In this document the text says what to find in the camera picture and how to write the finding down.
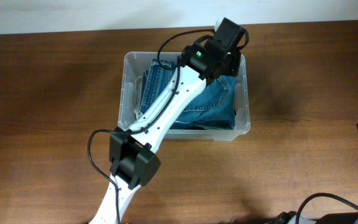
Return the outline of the dark blue jeans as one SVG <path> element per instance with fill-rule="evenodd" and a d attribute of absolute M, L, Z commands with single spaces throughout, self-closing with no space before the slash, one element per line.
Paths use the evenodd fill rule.
<path fill-rule="evenodd" d="M 143 115 L 163 92 L 172 79 L 173 70 L 166 70 L 154 58 L 150 67 L 142 71 L 142 83 L 138 85 L 135 115 Z M 236 79 L 221 75 L 189 103 L 172 129 L 233 129 L 236 111 L 234 107 Z"/>

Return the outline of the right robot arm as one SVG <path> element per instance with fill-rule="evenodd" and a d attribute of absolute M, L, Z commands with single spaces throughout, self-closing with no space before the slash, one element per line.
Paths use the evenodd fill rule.
<path fill-rule="evenodd" d="M 307 203 L 311 202 L 315 198 L 324 197 L 331 198 L 338 202 L 347 205 L 356 212 L 352 213 L 330 213 L 319 219 L 307 219 L 301 216 L 303 209 L 306 207 Z M 307 197 L 299 206 L 297 211 L 282 212 L 270 223 L 278 224 L 319 224 L 319 223 L 358 223 L 358 205 L 334 194 L 329 193 L 316 193 Z"/>

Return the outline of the clear plastic storage bin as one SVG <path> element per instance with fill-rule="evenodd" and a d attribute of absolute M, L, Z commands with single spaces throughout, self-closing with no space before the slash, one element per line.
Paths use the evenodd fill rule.
<path fill-rule="evenodd" d="M 142 72 L 149 69 L 157 52 L 129 52 L 124 57 L 121 101 L 117 125 L 126 130 L 135 120 L 138 91 L 142 82 Z M 236 125 L 232 130 L 170 129 L 166 139 L 210 139 L 215 141 L 233 141 L 236 137 L 249 132 L 251 127 L 249 99 L 247 91 L 246 59 L 241 57 L 236 77 L 234 107 Z"/>

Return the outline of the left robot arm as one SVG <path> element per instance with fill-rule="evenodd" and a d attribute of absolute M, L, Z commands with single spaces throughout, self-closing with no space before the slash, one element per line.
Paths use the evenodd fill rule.
<path fill-rule="evenodd" d="M 97 170 L 109 185 L 92 223 L 120 223 L 134 194 L 157 173 L 161 162 L 156 153 L 180 113 L 221 75 L 237 75 L 242 39 L 249 41 L 248 31 L 227 18 L 206 29 L 177 57 L 173 77 L 144 115 L 125 131 L 106 130 L 111 173 Z"/>

